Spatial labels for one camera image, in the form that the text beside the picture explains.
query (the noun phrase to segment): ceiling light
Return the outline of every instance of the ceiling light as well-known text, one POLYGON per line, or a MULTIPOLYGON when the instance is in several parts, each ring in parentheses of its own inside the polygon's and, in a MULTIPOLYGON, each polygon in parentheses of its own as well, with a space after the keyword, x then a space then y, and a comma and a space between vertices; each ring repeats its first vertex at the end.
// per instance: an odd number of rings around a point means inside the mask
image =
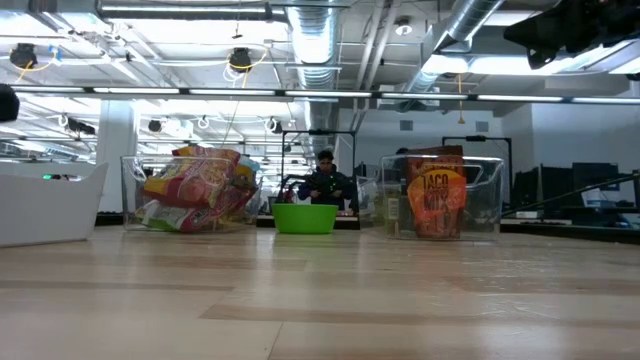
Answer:
POLYGON ((413 94, 413 93, 382 93, 385 99, 410 99, 410 100, 467 100, 467 95, 457 94, 413 94))
POLYGON ((408 16, 402 16, 397 18, 395 22, 395 25, 397 26, 396 34, 400 36, 406 36, 411 34, 411 32, 413 31, 413 28, 409 23, 410 23, 410 18, 408 16))
MULTIPOLYGON (((255 13, 265 12, 264 9, 243 8, 243 7, 224 7, 224 6, 114 6, 105 5, 101 11, 152 11, 152 12, 228 12, 228 13, 255 13)), ((273 13, 282 13, 277 9, 273 13)))
POLYGON ((273 90, 244 90, 244 89, 191 89, 189 92, 193 95, 249 95, 249 96, 273 96, 276 94, 273 90))
POLYGON ((69 87, 69 86, 12 86, 15 92, 46 92, 46 93, 60 93, 60 92, 84 92, 81 87, 69 87))
POLYGON ((422 71, 434 74, 464 74, 469 71, 469 65, 462 57, 432 55, 422 66, 422 71))
POLYGON ((311 90, 289 90, 285 91, 286 96, 318 96, 318 97, 371 97, 371 92, 366 91, 311 91, 311 90))
POLYGON ((560 96, 517 96, 517 95, 478 95, 478 100, 487 101, 525 101, 525 102, 560 102, 560 96))
POLYGON ((640 57, 611 70, 610 74, 637 74, 640 72, 640 57))
POLYGON ((598 97, 576 97, 572 100, 577 104, 617 104, 617 105, 640 105, 640 98, 598 98, 598 97))
POLYGON ((469 64, 469 72, 486 75, 551 75, 571 66, 572 58, 553 61, 531 70, 526 56, 480 56, 469 64))
POLYGON ((396 34, 400 36, 409 35, 411 34, 412 31, 413 31, 413 28, 411 27, 411 25, 400 25, 396 28, 396 34))
POLYGON ((97 93, 111 94, 179 94, 179 89, 173 88, 94 88, 97 93))

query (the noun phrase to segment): green plastic basin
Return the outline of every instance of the green plastic basin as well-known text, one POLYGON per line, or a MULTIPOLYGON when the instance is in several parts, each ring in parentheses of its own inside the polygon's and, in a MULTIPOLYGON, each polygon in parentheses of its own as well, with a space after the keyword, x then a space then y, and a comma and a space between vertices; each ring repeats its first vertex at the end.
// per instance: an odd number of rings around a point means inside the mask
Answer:
POLYGON ((273 204, 273 219, 283 234, 330 234, 336 215, 334 205, 273 204))

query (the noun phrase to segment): transparent acrylic container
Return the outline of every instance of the transparent acrylic container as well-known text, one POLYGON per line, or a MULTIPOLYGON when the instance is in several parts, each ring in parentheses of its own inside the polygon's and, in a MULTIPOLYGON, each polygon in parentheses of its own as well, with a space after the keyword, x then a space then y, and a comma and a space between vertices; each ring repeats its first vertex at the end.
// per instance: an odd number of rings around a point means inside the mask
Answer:
POLYGON ((384 157, 376 229, 396 239, 489 240, 500 228, 503 171, 497 158, 384 157))
POLYGON ((255 225, 262 179, 239 174, 227 159, 125 156, 121 165, 126 230, 221 232, 255 225))

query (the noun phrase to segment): person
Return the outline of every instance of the person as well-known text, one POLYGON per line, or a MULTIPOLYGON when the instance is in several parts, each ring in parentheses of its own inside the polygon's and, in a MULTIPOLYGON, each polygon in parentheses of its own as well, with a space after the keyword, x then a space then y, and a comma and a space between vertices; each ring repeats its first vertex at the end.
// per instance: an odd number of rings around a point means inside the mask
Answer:
POLYGON ((344 210, 344 201, 350 200, 353 195, 351 180, 338 172, 333 164, 331 151, 321 151, 318 154, 318 162, 316 171, 300 185, 298 198, 306 200, 311 197, 312 204, 336 205, 338 210, 344 210))

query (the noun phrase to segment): silver ductwork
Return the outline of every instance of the silver ductwork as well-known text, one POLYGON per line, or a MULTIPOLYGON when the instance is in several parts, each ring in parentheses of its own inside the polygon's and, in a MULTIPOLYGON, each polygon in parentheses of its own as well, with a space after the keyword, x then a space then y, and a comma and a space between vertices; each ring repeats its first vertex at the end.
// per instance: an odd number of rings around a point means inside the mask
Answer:
MULTIPOLYGON (((291 38, 296 62, 311 65, 332 65, 336 60, 338 10, 321 7, 287 8, 291 24, 291 38)), ((331 90, 335 88, 335 69, 298 69, 300 87, 305 90, 331 90)), ((307 129, 330 129, 337 126, 338 104, 308 101, 305 107, 307 129)), ((320 148, 313 146, 314 153, 320 148)))
MULTIPOLYGON (((429 29, 426 36, 425 63, 436 51, 445 51, 446 47, 455 43, 470 42, 473 35, 503 2, 504 0, 457 0, 453 5, 451 16, 442 24, 444 26, 436 24, 429 29)), ((427 92, 435 84, 439 75, 420 69, 402 91, 427 92)), ((401 109, 403 107, 406 107, 406 102, 401 103, 401 109)))

